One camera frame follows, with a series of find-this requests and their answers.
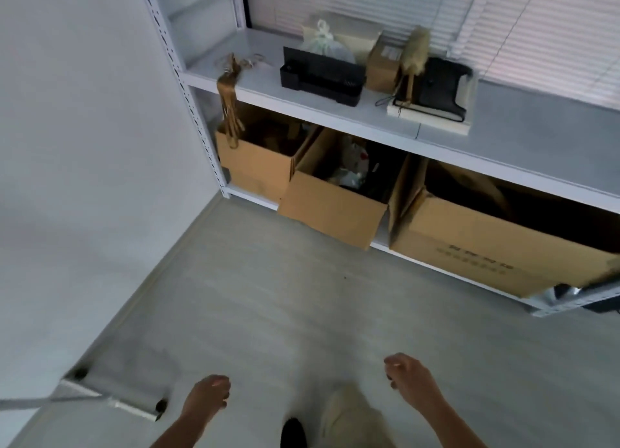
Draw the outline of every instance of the cardboard box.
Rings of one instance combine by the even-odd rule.
[[[501,213],[474,209],[477,203],[493,211],[493,202],[470,202],[464,195],[467,189],[448,195],[444,189],[441,198],[437,188],[429,187],[429,160],[416,162],[417,174],[392,250],[519,297],[560,283],[582,288],[620,272],[618,215],[498,182],[510,193],[508,201],[520,199],[511,207],[520,221],[540,226],[534,229],[498,217]],[[476,195],[469,190],[469,196]],[[446,197],[460,198],[462,204]]]
[[[304,41],[316,38],[317,25],[322,19],[329,25],[334,40],[342,43],[355,56],[357,64],[365,65],[368,55],[373,50],[383,32],[383,25],[368,20],[337,14],[335,12],[319,12],[312,14],[301,25]]]
[[[334,154],[339,157],[341,136],[344,134],[332,129],[321,131],[299,162],[278,213],[352,246],[368,249],[386,211],[389,212],[389,229],[394,225],[394,212],[400,210],[408,156],[403,154],[404,161],[389,200],[382,203],[314,176],[326,158]]]
[[[378,42],[366,64],[366,87],[371,91],[393,94],[400,77],[402,48]]]
[[[245,131],[236,149],[228,145],[223,123],[215,133],[221,165],[230,171],[236,186],[279,202],[295,166],[318,135],[319,127],[312,126],[295,152],[283,154],[276,151],[274,139],[299,131],[299,120],[245,104],[239,105],[238,113]]]

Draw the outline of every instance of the white shelf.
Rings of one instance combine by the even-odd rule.
[[[259,53],[270,66],[244,70],[237,99],[409,152],[620,213],[620,113],[486,82],[478,86],[469,136],[388,116],[365,90],[357,107],[280,85],[283,46],[299,40],[243,29],[181,77],[217,92],[222,59]]]
[[[262,205],[264,207],[267,207],[269,209],[272,210],[277,210],[278,209],[278,204],[276,202],[273,202],[271,200],[268,200],[266,198],[263,198],[261,196],[258,196],[256,194],[250,193],[248,191],[245,191],[243,189],[240,189],[238,187],[236,187],[235,185],[229,184],[228,187],[226,188],[226,190],[228,191],[228,193],[230,195],[234,195],[240,198],[243,198],[245,200],[248,200],[250,202],[253,203],[257,203],[259,205]],[[422,265],[426,268],[430,268],[431,270],[435,270],[437,272],[441,272],[443,274],[449,275],[451,277],[457,278],[459,280],[462,280],[464,282],[467,283],[471,283],[473,285],[476,285],[480,288],[484,288],[485,290],[489,290],[492,291],[493,293],[497,293],[498,295],[502,295],[505,296],[507,298],[510,298],[512,300],[518,301],[520,303],[524,303],[527,304],[533,308],[536,309],[540,309],[540,310],[544,310],[547,311],[551,305],[553,304],[553,299],[551,298],[551,295],[548,292],[545,292],[541,295],[537,295],[537,296],[533,296],[530,298],[519,298],[515,295],[511,295],[508,293],[505,293],[503,291],[500,291],[498,289],[492,288],[490,286],[486,286],[483,285],[481,283],[475,282],[473,280],[469,280],[468,278],[464,278],[461,277],[459,275],[456,275],[454,273],[445,271],[443,269],[440,269],[438,267],[433,267],[432,265],[426,264],[424,262],[420,262],[418,260],[412,259],[410,257],[407,257],[405,255],[399,254],[398,252],[392,251],[389,246],[388,246],[388,238],[389,238],[389,234],[388,234],[388,226],[387,226],[387,221],[383,221],[382,224],[379,226],[379,230],[377,231],[377,234],[375,236],[374,241],[372,241],[370,243],[370,247],[381,250],[383,252],[387,252],[388,254],[400,257],[401,259],[405,259],[408,260],[409,262],[413,262],[414,264],[418,264],[418,265]]]

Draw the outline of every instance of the white label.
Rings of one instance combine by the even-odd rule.
[[[388,60],[398,61],[400,60],[400,55],[402,54],[402,50],[396,47],[389,47],[385,45],[383,50],[381,51],[381,56],[383,58],[387,58]]]

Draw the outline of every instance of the beige pants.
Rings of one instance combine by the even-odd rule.
[[[353,384],[329,398],[319,436],[319,448],[396,448],[381,412]]]

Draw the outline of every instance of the hanging brown strap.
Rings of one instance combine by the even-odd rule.
[[[219,77],[217,87],[222,99],[226,139],[228,139],[228,146],[232,149],[237,149],[239,146],[239,135],[242,131],[245,131],[245,126],[237,115],[237,94],[234,91],[240,73],[241,65],[237,62],[234,54],[231,53],[227,71]]]

